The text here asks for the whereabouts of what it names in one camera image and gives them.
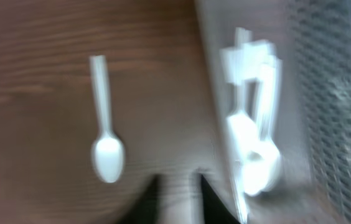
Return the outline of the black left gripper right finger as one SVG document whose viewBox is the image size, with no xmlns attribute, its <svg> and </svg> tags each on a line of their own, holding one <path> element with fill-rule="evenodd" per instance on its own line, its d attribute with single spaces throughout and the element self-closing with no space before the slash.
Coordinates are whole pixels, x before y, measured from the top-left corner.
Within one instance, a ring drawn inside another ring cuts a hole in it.
<svg viewBox="0 0 351 224">
<path fill-rule="evenodd" d="M 240 224 L 203 174 L 200 177 L 200 191 L 202 194 L 203 217 L 205 224 Z"/>
</svg>

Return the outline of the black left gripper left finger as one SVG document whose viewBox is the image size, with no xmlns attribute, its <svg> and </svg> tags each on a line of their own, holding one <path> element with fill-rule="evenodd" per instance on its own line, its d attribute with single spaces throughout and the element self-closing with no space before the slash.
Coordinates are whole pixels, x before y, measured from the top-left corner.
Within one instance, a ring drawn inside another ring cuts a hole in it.
<svg viewBox="0 0 351 224">
<path fill-rule="evenodd" d="M 161 175 L 156 174 L 134 205 L 116 224 L 156 224 L 159 215 Z"/>
</svg>

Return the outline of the white plastic spoon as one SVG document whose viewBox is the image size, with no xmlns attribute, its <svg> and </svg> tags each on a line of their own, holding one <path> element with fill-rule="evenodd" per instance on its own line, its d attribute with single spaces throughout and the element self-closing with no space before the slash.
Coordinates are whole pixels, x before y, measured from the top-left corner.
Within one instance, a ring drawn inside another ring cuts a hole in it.
<svg viewBox="0 0 351 224">
<path fill-rule="evenodd" d="M 275 57 L 272 62 L 260 66 L 255 93 L 255 123 L 258 138 L 248 153 L 243 166 L 243 190 L 250 197 L 272 191 L 281 176 L 282 155 L 273 141 L 275 116 L 278 111 L 282 60 Z"/>
<path fill-rule="evenodd" d="M 124 145 L 113 130 L 109 72 L 104 55 L 90 57 L 91 85 L 99 132 L 91 147 L 91 160 L 101 181 L 119 180 L 125 162 Z"/>
<path fill-rule="evenodd" d="M 251 39 L 251 32 L 242 27 L 235 29 L 235 45 L 228 49 L 228 71 L 230 82 L 233 84 L 234 109 L 227 117 L 235 153 L 241 163 L 244 163 L 253 146 L 254 136 L 257 133 L 254 122 L 246 111 L 246 101 L 248 98 L 246 83 L 243 77 L 243 45 Z"/>
</svg>

